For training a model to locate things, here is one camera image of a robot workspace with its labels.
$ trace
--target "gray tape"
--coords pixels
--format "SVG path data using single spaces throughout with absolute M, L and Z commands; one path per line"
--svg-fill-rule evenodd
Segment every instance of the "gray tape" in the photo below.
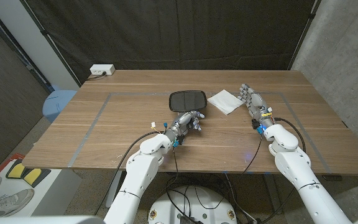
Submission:
M 323 164 L 324 168 L 326 169 L 328 174 L 332 174 L 331 169 L 329 168 L 327 162 L 324 160 L 323 156 L 321 155 L 321 153 L 318 151 L 316 145 L 314 144 L 314 142 L 311 140 L 308 132 L 306 131 L 306 129 L 303 127 L 302 123 L 300 122 L 300 120 L 298 119 L 298 117 L 296 116 L 294 110 L 292 109 L 292 107 L 290 106 L 290 103 L 288 102 L 288 100 L 285 98 L 284 94 L 281 92 L 278 92 L 278 94 L 283 98 L 283 101 L 285 102 L 285 104 L 287 105 L 288 109 L 290 110 L 292 116 L 295 118 L 295 121 L 298 123 L 299 127 L 301 128 L 303 135 L 305 135 L 305 138 L 309 141 L 311 147 L 313 148 L 314 152 L 316 153 L 317 157 L 320 159 L 321 163 Z
M 324 168 L 326 169 L 326 171 L 331 174 L 331 169 L 329 168 L 328 164 L 326 163 L 326 161 L 324 160 L 324 158 L 322 157 L 322 155 L 320 154 L 320 152 L 318 151 L 316 145 L 314 144 L 314 142 L 311 140 L 309 134 L 306 132 L 306 129 L 303 127 L 302 123 L 300 122 L 300 120 L 298 119 L 298 117 L 296 116 L 294 110 L 292 109 L 292 107 L 290 106 L 288 100 L 285 98 L 284 94 L 281 92 L 258 92 L 260 94 L 278 94 L 281 96 L 281 98 L 283 99 L 284 103 L 286 104 L 287 108 L 290 110 L 292 116 L 295 118 L 296 122 L 298 123 L 299 127 L 301 128 L 303 134 L 305 135 L 305 138 L 309 141 L 311 147 L 313 148 L 314 152 L 316 153 L 316 155 L 318 156 L 318 158 L 320 159 L 321 163 L 323 164 Z M 78 146 L 77 150 L 75 151 L 73 157 L 71 158 L 71 160 L 69 161 L 67 167 L 71 167 L 73 165 L 73 163 L 75 162 L 75 159 L 77 158 L 77 156 L 79 155 L 79 153 L 82 150 L 82 147 L 84 146 L 86 140 L 88 140 L 94 126 L 96 125 L 96 123 L 98 122 L 99 117 L 101 116 L 104 108 L 106 107 L 107 103 L 110 100 L 110 97 L 113 95 L 169 95 L 171 93 L 110 93 L 108 95 L 108 97 L 106 98 L 106 100 L 104 101 L 104 104 L 102 105 L 102 107 L 99 110 L 98 115 L 96 115 L 95 119 L 92 122 L 92 125 L 89 127 L 88 132 L 85 134 L 85 137 L 83 138 L 81 144 Z M 207 95 L 215 95 L 217 93 L 206 93 Z
M 98 115 L 96 115 L 96 117 L 95 117 L 95 119 L 93 120 L 91 126 L 89 127 L 89 129 L 88 129 L 88 131 L 86 132 L 84 138 L 82 139 L 81 144 L 78 146 L 77 150 L 74 152 L 73 157 L 72 157 L 72 158 L 70 159 L 70 161 L 68 162 L 68 165 L 67 165 L 68 168 L 70 168 L 70 167 L 74 164 L 75 159 L 77 158 L 77 156 L 78 156 L 79 153 L 81 152 L 82 147 L 85 145 L 86 140 L 88 140 L 88 138 L 89 138 L 89 136 L 90 136 L 90 134 L 91 134 L 91 132 L 92 132 L 92 130 L 93 130 L 95 124 L 98 122 L 98 119 L 99 119 L 100 115 L 102 114 L 104 108 L 106 107 L 108 101 L 110 100 L 111 95 L 112 95 L 112 94 L 109 93 L 109 95 L 107 96 L 106 100 L 104 101 L 102 107 L 100 108 Z

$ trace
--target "yellow foam block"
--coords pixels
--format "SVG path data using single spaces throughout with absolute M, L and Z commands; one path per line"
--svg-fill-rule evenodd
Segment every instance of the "yellow foam block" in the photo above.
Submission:
M 32 185 L 32 183 L 34 183 L 35 180 L 37 180 L 37 178 L 39 177 L 39 175 L 41 174 L 41 169 L 34 169 L 32 171 L 30 171 L 25 177 L 24 180 L 29 183 L 30 185 Z
M 25 169 L 25 167 L 21 163 L 17 164 L 10 171 L 10 173 L 8 174 L 8 177 L 10 177 L 10 178 L 20 178 L 20 176 L 22 175 L 24 169 Z

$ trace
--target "blue connector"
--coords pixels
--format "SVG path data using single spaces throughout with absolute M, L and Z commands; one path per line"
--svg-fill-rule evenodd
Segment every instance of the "blue connector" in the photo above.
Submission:
M 179 142 L 178 142 L 178 140 L 175 139 L 175 142 L 173 142 L 173 145 L 172 145 L 172 146 L 173 146 L 173 147 L 177 147 L 178 145 L 179 145 Z
M 262 134 L 264 132 L 261 126 L 259 126 L 256 130 L 258 131 L 259 134 Z

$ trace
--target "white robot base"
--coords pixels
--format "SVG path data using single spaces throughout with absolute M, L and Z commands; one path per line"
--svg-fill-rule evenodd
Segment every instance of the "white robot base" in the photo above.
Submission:
M 177 187 L 174 190 L 169 191 L 169 196 L 173 203 L 175 203 L 175 205 L 187 216 L 193 218 L 194 221 L 210 224 L 237 224 L 237 218 L 233 207 L 225 198 L 223 198 L 223 196 L 215 191 L 205 187 L 192 185 Z M 154 202 L 149 211 L 148 221 L 149 224 L 191 223 L 191 221 L 175 208 L 167 194 L 163 194 Z

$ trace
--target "mirror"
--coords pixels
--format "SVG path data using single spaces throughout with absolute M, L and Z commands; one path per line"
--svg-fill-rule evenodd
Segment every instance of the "mirror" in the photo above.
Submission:
M 169 108 L 175 112 L 188 112 L 206 107 L 206 96 L 201 90 L 174 92 L 169 96 Z

